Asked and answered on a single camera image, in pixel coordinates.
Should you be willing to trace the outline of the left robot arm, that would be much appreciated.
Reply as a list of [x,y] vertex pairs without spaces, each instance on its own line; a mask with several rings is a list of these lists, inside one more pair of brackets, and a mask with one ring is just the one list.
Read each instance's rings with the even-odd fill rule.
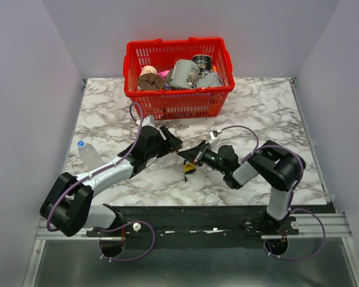
[[94,227],[107,236],[115,236],[121,227],[117,212],[107,204],[94,206],[92,200],[142,172],[152,158],[164,157],[181,146],[182,140],[167,127],[144,126],[135,141],[109,163],[80,175],[59,175],[39,212],[47,221],[47,230],[71,237],[82,228]]

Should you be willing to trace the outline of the brass padlock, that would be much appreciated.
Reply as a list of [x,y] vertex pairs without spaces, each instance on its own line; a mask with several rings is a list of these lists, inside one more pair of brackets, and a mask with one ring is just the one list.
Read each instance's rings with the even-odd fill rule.
[[180,139],[177,129],[174,126],[169,126],[168,131],[172,135],[171,141],[175,147],[175,151],[178,152],[182,148],[183,141]]

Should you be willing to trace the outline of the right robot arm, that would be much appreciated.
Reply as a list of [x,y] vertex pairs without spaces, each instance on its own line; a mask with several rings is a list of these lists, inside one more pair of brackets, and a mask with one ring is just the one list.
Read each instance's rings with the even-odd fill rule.
[[285,227],[290,215],[293,192],[303,178],[304,159],[274,141],[266,141],[241,162],[231,145],[222,145],[217,152],[202,141],[198,146],[178,153],[183,159],[197,165],[207,165],[223,174],[223,181],[238,190],[249,181],[262,176],[270,185],[270,200],[264,213],[263,227],[277,234]]

